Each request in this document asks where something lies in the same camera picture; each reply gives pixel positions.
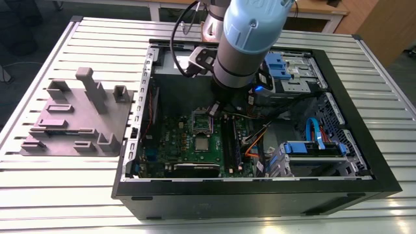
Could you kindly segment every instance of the table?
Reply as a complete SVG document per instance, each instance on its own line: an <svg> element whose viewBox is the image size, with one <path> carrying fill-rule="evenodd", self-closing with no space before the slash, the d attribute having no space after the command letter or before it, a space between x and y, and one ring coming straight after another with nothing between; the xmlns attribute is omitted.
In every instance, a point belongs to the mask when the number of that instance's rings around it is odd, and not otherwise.
<svg viewBox="0 0 416 234"><path fill-rule="evenodd" d="M127 5L127 6L146 6L151 11L151 20L161 21L159 9L161 8L177 8L186 9L194 0L62 0L71 2L85 2L85 3L102 3L114 5ZM55 6L58 9L61 4L55 1ZM327 20L323 33L334 33L339 23L350 11L345 4L341 2L338 7L331 7L327 5L327 1L322 0L298 0L299 4L299 18L321 19ZM295 6L293 6L290 17L295 16Z"/></svg>
<svg viewBox="0 0 416 234"><path fill-rule="evenodd" d="M326 50L405 190L387 199L319 217L139 221L110 197L117 157L19 154L51 80L82 87L75 72L89 66L105 88L121 84L138 91L149 40L169 39L173 28L167 22L74 17L0 133L0 232L410 234L416 229L416 111L367 45L350 35L285 31L277 45ZM178 35L201 40L201 27Z"/></svg>

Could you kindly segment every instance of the black cable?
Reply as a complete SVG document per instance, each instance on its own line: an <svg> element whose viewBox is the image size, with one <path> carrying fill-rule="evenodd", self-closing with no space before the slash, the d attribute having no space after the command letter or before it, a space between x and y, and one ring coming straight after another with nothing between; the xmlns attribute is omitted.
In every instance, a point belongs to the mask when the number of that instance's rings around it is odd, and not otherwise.
<svg viewBox="0 0 416 234"><path fill-rule="evenodd" d="M194 17L193 17L193 21L191 21L191 25L189 27L189 30L186 30L186 24L183 22L182 32L183 32L185 35L189 35L189 33L191 32L191 28L194 26L194 22L195 22L195 18L197 18L197 15L198 15L199 8L201 8L201 5L197 6L197 10L195 10L195 13L194 13Z"/></svg>
<svg viewBox="0 0 416 234"><path fill-rule="evenodd" d="M325 93L325 91L317 91L317 92L310 93L310 94L302 94L298 97L295 97L291 101L289 101L287 103L278 106L277 109L273 111L273 113L266 117L265 124L263 124L262 128L255 131L255 134L253 134L251 136L247 137L246 141L250 141L257 135L259 135L263 131L266 131L266 129L269 128L269 126L273 123L273 120L275 118L278 118L282 113L289 111L291 105L297 104L298 102L303 101L305 99L317 98L323 93Z"/></svg>
<svg viewBox="0 0 416 234"><path fill-rule="evenodd" d="M298 1L297 0L295 0L295 5L297 5L295 18L298 18L298 15L299 15L299 5L298 5Z"/></svg>
<svg viewBox="0 0 416 234"><path fill-rule="evenodd" d="M177 64L178 69L179 69L179 71L181 71L181 73L182 73L182 75L183 75L185 77L191 77L191 75L189 75L189 74L185 72L185 70L183 70L183 68L182 68L182 65L181 65L181 63L179 63L179 61L178 61L178 58L177 58L177 55L175 55L175 50L174 50L174 39L175 39L175 33L177 33L177 30L178 30L178 27L179 27L179 25L181 25L181 23L182 23L182 20L183 20L183 16L187 14L187 12L193 9L193 7L194 7L197 4L198 4L198 1L193 2L193 3L190 4L190 6L187 7L187 9L183 11L181 17L178 18L178 21L177 21L177 23L175 23L174 30L173 30L171 43L170 43L170 48L171 48L171 52L173 52L174 63Z"/></svg>

